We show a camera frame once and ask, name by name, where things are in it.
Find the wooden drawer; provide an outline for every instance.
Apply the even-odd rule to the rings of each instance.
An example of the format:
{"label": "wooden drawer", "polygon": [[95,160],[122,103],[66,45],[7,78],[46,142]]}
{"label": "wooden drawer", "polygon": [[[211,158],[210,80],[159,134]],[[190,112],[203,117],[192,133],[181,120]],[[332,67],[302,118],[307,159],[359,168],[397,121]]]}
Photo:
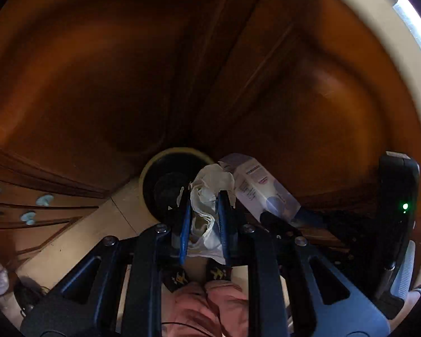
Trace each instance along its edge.
{"label": "wooden drawer", "polygon": [[43,189],[47,192],[64,193],[72,196],[84,196],[86,198],[103,198],[104,191],[84,190],[83,188],[73,187],[57,182],[50,182],[39,177],[27,175],[22,172],[13,171],[8,163],[0,165],[0,181],[9,184],[15,184],[30,189]]}
{"label": "wooden drawer", "polygon": [[41,248],[59,235],[72,222],[50,226],[31,226],[18,229],[0,229],[0,260],[7,264],[18,254]]}
{"label": "wooden drawer", "polygon": [[81,218],[94,212],[97,208],[38,208],[16,207],[0,204],[0,228],[25,228],[44,223],[61,223],[71,218]]}
{"label": "wooden drawer", "polygon": [[53,196],[53,199],[49,203],[50,207],[94,207],[105,201],[105,199],[98,198],[47,193],[0,181],[0,202],[4,204],[35,207],[37,206],[36,200],[47,194]]}
{"label": "wooden drawer", "polygon": [[15,255],[15,257],[6,265],[8,272],[16,271],[25,262],[36,256],[41,249],[32,249],[28,252],[21,252]]}

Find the black cable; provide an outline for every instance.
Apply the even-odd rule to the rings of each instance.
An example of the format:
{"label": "black cable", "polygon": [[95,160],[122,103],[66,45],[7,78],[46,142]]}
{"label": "black cable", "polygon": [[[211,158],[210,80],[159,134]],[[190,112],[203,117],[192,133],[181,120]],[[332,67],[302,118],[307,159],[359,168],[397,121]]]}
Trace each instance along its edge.
{"label": "black cable", "polygon": [[209,333],[206,333],[206,332],[204,332],[204,331],[201,331],[200,329],[198,329],[198,328],[196,328],[196,327],[194,327],[194,326],[191,326],[191,325],[189,325],[189,324],[186,324],[186,323],[179,323],[179,322],[163,322],[163,323],[161,323],[161,324],[177,324],[177,325],[180,325],[180,326],[186,326],[186,327],[190,327],[190,328],[194,329],[195,331],[201,332],[202,334],[206,335],[207,337],[214,337],[214,336],[210,335]]}

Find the floor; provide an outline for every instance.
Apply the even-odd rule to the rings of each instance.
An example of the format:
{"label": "floor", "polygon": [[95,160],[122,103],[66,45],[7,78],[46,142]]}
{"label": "floor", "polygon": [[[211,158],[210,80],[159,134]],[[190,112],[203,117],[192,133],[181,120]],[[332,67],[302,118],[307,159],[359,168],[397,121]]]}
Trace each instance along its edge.
{"label": "floor", "polygon": [[[17,274],[21,279],[30,278],[39,285],[51,289],[68,271],[85,256],[104,236],[115,235],[125,239],[139,235],[146,228],[158,223],[148,211],[139,205],[138,179],[132,180],[91,215],[80,220],[69,230],[49,243],[34,258],[24,263]],[[192,280],[205,279],[206,258],[187,258],[185,270]],[[248,294],[246,267],[235,267],[232,281]],[[286,302],[285,281],[284,295]],[[163,320],[168,318],[170,292],[163,287]],[[124,298],[120,300],[119,315],[122,315]],[[22,317],[13,294],[0,297],[0,307],[9,320],[19,328]]]}

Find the black device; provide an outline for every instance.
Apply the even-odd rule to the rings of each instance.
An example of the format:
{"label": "black device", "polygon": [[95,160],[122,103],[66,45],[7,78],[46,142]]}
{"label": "black device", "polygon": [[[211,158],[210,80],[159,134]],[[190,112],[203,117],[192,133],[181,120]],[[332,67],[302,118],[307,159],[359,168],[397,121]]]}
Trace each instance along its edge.
{"label": "black device", "polygon": [[[300,210],[299,216],[326,223],[334,233],[344,229],[340,237],[351,239],[354,253],[359,245],[369,244],[363,257],[356,257],[358,261],[351,267],[340,270],[333,260],[308,244],[298,229],[278,217],[265,212],[260,218],[261,226],[248,224],[238,209],[230,207],[227,193],[220,192],[217,209],[226,263],[248,265],[249,337],[288,336],[289,316],[280,275],[287,282],[294,335],[389,334],[386,314],[390,308],[399,309],[390,289],[409,243],[418,193],[418,164],[407,156],[388,153],[380,159],[379,178],[375,220],[346,217],[340,212]],[[131,264],[121,335],[161,336],[161,272],[181,264],[187,252],[187,197],[181,200],[175,220],[173,229],[158,224],[139,237],[124,241],[105,237],[23,320],[23,334],[118,335],[118,302],[126,267]],[[353,242],[353,233],[365,242]],[[355,270],[354,265],[362,266],[356,269],[356,277],[350,272]]]}

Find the shoe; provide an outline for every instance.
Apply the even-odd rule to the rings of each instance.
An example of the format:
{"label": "shoe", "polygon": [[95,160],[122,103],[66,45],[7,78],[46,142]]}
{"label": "shoe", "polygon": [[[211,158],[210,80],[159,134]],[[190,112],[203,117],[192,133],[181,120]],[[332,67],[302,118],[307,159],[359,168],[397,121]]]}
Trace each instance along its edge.
{"label": "shoe", "polygon": [[189,277],[182,267],[171,267],[163,270],[162,279],[165,287],[170,292],[175,292],[189,283]]}
{"label": "shoe", "polygon": [[209,258],[206,265],[206,281],[213,280],[226,280],[231,281],[232,268],[226,265],[222,265],[215,261],[213,258]]}

